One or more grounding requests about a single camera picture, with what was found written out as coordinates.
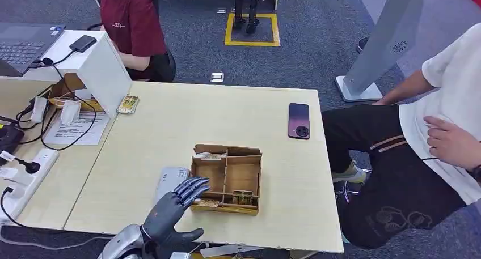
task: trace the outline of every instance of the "dark red phone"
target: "dark red phone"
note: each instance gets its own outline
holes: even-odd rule
[[[309,139],[309,105],[289,104],[288,136],[296,139]]]

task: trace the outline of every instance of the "human hand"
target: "human hand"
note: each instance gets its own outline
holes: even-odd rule
[[[481,165],[481,143],[455,124],[426,116],[430,124],[427,139],[429,152],[441,161],[468,171]]]
[[[380,99],[371,105],[389,105],[389,104],[386,103],[383,99]]]

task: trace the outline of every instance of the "display stand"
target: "display stand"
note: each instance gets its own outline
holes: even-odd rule
[[[423,0],[387,0],[364,50],[346,76],[336,77],[344,101],[382,98],[374,83],[414,45]]]
[[[84,53],[73,53],[64,62],[59,63],[57,68],[62,75],[76,74],[108,116],[114,118],[117,115],[117,107],[130,90],[132,80],[106,32],[65,31],[42,58],[50,58],[54,62],[63,59],[71,52],[69,45],[83,35],[96,38],[97,43]],[[30,69],[23,77],[1,76],[0,79],[55,82],[60,80],[60,76],[53,67],[43,67]]]

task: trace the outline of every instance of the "robotic hand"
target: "robotic hand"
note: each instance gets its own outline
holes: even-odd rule
[[[131,224],[104,247],[98,259],[157,259],[157,248],[189,243],[204,234],[203,229],[178,233],[174,225],[203,192],[209,190],[207,178],[189,178],[173,192],[165,194],[150,211],[143,225]]]

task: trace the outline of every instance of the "red t-shirt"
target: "red t-shirt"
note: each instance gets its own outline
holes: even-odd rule
[[[152,0],[100,0],[100,18],[120,52],[144,57],[166,52]]]

